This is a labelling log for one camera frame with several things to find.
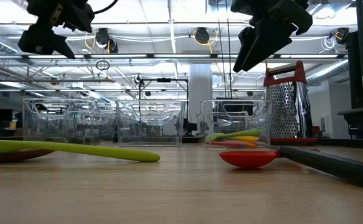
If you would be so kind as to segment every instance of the box grater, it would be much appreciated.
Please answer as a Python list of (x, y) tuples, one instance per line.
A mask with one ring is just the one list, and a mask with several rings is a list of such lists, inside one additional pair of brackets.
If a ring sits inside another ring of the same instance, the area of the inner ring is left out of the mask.
[[(293, 76), (286, 77), (288, 72), (294, 72)], [(273, 101), (271, 138), (312, 138), (313, 123), (303, 62), (267, 69), (264, 87), (265, 99)]]

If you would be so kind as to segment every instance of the ceiling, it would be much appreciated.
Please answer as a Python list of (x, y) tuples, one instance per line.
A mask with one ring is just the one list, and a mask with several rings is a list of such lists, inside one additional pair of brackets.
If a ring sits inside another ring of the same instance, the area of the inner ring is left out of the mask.
[[(112, 0), (89, 1), (94, 11), (109, 5)], [(338, 4), (349, 4), (352, 1), (328, 1)], [(23, 54), (17, 47), (23, 31), (36, 21), (36, 17), (25, 10), (24, 0), (0, 0), (0, 42)], [(309, 9), (315, 11), (317, 5)], [(205, 0), (119, 0), (119, 2), (105, 13), (98, 14), (92, 22), (93, 32), (98, 28), (109, 28), (111, 38), (116, 40), (119, 46), (119, 54), (210, 54), (208, 45), (199, 45), (195, 42), (193, 33), (197, 27), (206, 27), (213, 54), (237, 54), (240, 49), (238, 40), (239, 32), (246, 26), (251, 17), (244, 14), (228, 12), (225, 7), (220, 10), (207, 7)], [(292, 44), (281, 49), (278, 54), (345, 54), (343, 45), (325, 42), (329, 33), (335, 33), (338, 27), (349, 27), (351, 31), (357, 29), (356, 9), (345, 7), (337, 12), (321, 10), (313, 16), (314, 24), (310, 30), (296, 37), (292, 36)], [(93, 34), (84, 32), (72, 32), (69, 29), (57, 27), (55, 33), (68, 37), (67, 43), (75, 54), (106, 54), (106, 51), (94, 44)], [(35, 59), (33, 64), (20, 63), (17, 60), (0, 60), (0, 79), (26, 79), (28, 74), (35, 80), (49, 80), (56, 77), (63, 80), (79, 80), (80, 82), (60, 83), (24, 83), (28, 88), (45, 89), (70, 89), (75, 86), (86, 89), (132, 89), (135, 88), (134, 78), (141, 75), (143, 78), (188, 78), (189, 64), (209, 63), (214, 76), (223, 73), (229, 75), (230, 67), (226, 58), (222, 60), (153, 60), (153, 59), (118, 59), (107, 60), (111, 67), (103, 72), (95, 65), (96, 60), (45, 60)], [(278, 67), (293, 63), (295, 60), (269, 60), (267, 66)], [(308, 72), (312, 68), (323, 63), (331, 63), (324, 60), (304, 61), (304, 68)], [(263, 74), (266, 65), (261, 63), (248, 72), (231, 72), (232, 86), (234, 89), (258, 88), (263, 85)], [(83, 80), (104, 79), (109, 77), (112, 82), (98, 83), (88, 82), (81, 84)], [(0, 84), (0, 88), (11, 86)], [(148, 98), (185, 98), (186, 94), (177, 83), (152, 83), (151, 88), (180, 89), (174, 93), (154, 93)], [(52, 93), (41, 93), (44, 96), (52, 96)], [(136, 93), (103, 92), (101, 96), (111, 101), (116, 99), (132, 98)], [(223, 92), (214, 92), (214, 96), (222, 96)]]

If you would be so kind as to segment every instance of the office desk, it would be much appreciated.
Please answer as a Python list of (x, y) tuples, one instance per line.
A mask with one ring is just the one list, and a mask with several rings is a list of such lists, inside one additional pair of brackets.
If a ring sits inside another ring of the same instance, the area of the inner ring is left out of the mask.
[[(363, 149), (317, 148), (363, 161)], [(0, 223), (363, 223), (363, 188), (287, 159), (246, 171), (224, 149), (147, 149), (161, 161), (55, 152), (0, 164)]]

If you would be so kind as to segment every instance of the table surface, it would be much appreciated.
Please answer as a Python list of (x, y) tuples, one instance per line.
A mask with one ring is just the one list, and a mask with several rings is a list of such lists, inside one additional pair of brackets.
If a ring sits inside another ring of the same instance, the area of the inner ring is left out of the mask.
[[(363, 161), (363, 149), (317, 148)], [(55, 152), (0, 164), (0, 223), (363, 223), (363, 188), (287, 159), (241, 170), (225, 149), (145, 149), (160, 162)]]

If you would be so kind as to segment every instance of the white pillar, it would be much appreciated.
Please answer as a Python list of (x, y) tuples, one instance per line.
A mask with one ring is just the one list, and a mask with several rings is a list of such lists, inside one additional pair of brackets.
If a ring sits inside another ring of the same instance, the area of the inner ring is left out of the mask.
[(189, 65), (189, 121), (198, 123), (196, 114), (200, 113), (200, 103), (212, 99), (212, 70), (210, 64)]

